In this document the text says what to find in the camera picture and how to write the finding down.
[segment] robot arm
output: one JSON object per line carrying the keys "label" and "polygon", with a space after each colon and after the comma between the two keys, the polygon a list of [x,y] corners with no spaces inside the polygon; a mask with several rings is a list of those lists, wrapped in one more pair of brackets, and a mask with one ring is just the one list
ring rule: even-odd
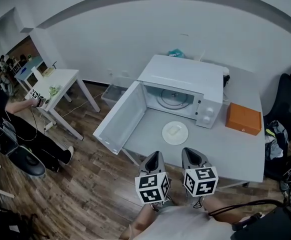
{"label": "robot arm", "polygon": [[183,185],[192,197],[213,195],[218,184],[216,167],[201,152],[185,147],[182,150]]}
{"label": "robot arm", "polygon": [[135,178],[135,190],[143,204],[163,204],[169,188],[164,158],[160,151],[156,151],[140,165],[139,176]]}

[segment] person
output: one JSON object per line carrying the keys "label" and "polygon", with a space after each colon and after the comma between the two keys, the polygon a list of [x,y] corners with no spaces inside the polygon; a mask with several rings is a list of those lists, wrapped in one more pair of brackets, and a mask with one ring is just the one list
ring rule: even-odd
{"label": "person", "polygon": [[20,55],[19,65],[22,68],[27,63],[27,58],[24,54]]}
{"label": "person", "polygon": [[[201,199],[207,212],[227,205],[213,195]],[[146,204],[136,219],[121,234],[122,240],[226,240],[234,233],[232,224],[244,216],[237,210],[209,217],[203,209],[192,206],[175,206],[172,201],[164,204],[158,213]]]}
{"label": "person", "polygon": [[13,73],[11,71],[11,67],[10,67],[11,63],[12,63],[12,67],[13,67],[13,60],[10,59],[10,57],[8,57],[8,59],[5,61],[5,56],[1,55],[0,67],[3,69],[3,72],[5,73],[6,78],[8,78],[8,80],[12,84],[12,88],[13,88],[15,81],[14,81],[14,75],[13,75]]}
{"label": "person", "polygon": [[14,126],[18,144],[31,149],[47,169],[57,173],[60,167],[59,161],[67,165],[72,159],[73,146],[63,150],[52,139],[42,134],[21,117],[14,115],[26,108],[38,105],[37,99],[11,102],[9,97],[0,90],[0,117]]}
{"label": "person", "polygon": [[0,85],[2,90],[10,97],[16,94],[12,86],[12,83],[10,82],[9,78],[7,77],[6,73],[3,71],[1,67],[0,67]]}

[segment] white desk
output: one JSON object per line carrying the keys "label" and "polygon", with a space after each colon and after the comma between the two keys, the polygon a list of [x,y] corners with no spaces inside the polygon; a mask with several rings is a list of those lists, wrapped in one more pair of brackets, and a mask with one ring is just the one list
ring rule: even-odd
{"label": "white desk", "polygon": [[[83,136],[80,135],[73,127],[67,123],[56,111],[55,106],[58,104],[62,96],[66,96],[66,92],[69,88],[77,82],[80,86],[81,90],[83,91],[84,95],[92,105],[92,107],[99,112],[100,108],[98,107],[97,103],[91,96],[89,90],[87,89],[85,83],[79,77],[79,70],[75,69],[55,69],[52,74],[48,77],[44,77],[43,81],[39,80],[33,88],[40,93],[46,99],[50,99],[47,106],[44,108],[38,108],[39,111],[47,117],[53,124],[56,124],[56,121],[51,118],[49,113],[55,117],[55,119],[60,122],[69,132],[71,132],[75,137],[79,140],[83,140]],[[50,98],[49,88],[50,86],[61,86],[59,92]],[[28,100],[30,98],[30,92],[27,93],[25,98]]]}
{"label": "white desk", "polygon": [[41,56],[34,57],[32,60],[28,61],[14,76],[14,78],[19,82],[22,88],[28,92],[29,90],[23,85],[22,81],[26,83],[26,85],[32,89],[32,86],[28,82],[28,78],[32,75],[32,68],[36,69],[44,62]]}
{"label": "white desk", "polygon": [[11,66],[11,70],[13,72],[14,75],[16,75],[16,73],[18,73],[19,69],[21,69],[20,65],[19,65],[20,60],[17,60],[13,66]]}
{"label": "white desk", "polygon": [[[225,127],[230,102],[260,111],[261,101],[256,77],[253,73],[229,67],[230,82],[224,88],[229,101],[225,101],[211,129],[195,125],[195,121],[178,115],[148,108],[134,129],[122,151],[139,165],[135,154],[149,156],[161,151],[164,162],[182,166],[181,152],[185,147],[205,154],[216,166],[219,177],[243,182],[262,182],[265,163],[264,124],[257,136]],[[171,121],[184,123],[189,130],[188,139],[181,145],[170,145],[162,137],[162,128]]]}

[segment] plastic storage box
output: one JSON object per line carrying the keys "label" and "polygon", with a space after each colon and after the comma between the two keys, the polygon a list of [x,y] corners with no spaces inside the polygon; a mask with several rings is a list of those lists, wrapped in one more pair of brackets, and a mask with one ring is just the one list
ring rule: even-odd
{"label": "plastic storage box", "polygon": [[134,81],[129,77],[116,77],[102,94],[101,99],[112,109]]}

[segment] wooden floor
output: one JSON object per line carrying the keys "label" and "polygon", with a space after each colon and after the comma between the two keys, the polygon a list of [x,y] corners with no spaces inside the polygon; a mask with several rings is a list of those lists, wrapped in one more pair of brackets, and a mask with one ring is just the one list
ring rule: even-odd
{"label": "wooden floor", "polygon": [[[87,87],[93,97],[106,89],[91,84],[87,84]],[[61,116],[86,101],[77,85],[71,91],[69,96],[72,103],[62,98],[56,107]],[[24,95],[24,91],[20,89],[18,96],[21,95]],[[141,209],[134,186],[138,168],[123,153],[112,154],[92,135],[109,112],[100,98],[96,98],[100,113],[94,112],[91,105],[86,103],[65,117],[84,136],[83,141],[74,138],[60,125],[46,133],[62,147],[74,146],[72,161],[69,165],[62,164],[59,173],[47,171],[42,178],[30,177],[0,155],[0,189],[15,195],[14,199],[0,196],[1,205],[23,215],[36,213],[36,228],[51,239],[116,239]],[[39,119],[37,110],[33,111],[38,128],[42,131],[43,121]],[[35,125],[29,109],[19,116]],[[171,197],[180,205],[193,204],[195,200],[186,198],[180,181],[181,170],[173,166],[166,167],[172,179]],[[217,190],[215,195],[228,204],[264,198],[283,200],[278,184],[270,179],[264,179],[261,184],[251,183],[248,188],[236,186]],[[252,215],[256,211],[267,212],[272,208],[247,207],[243,211]]]}

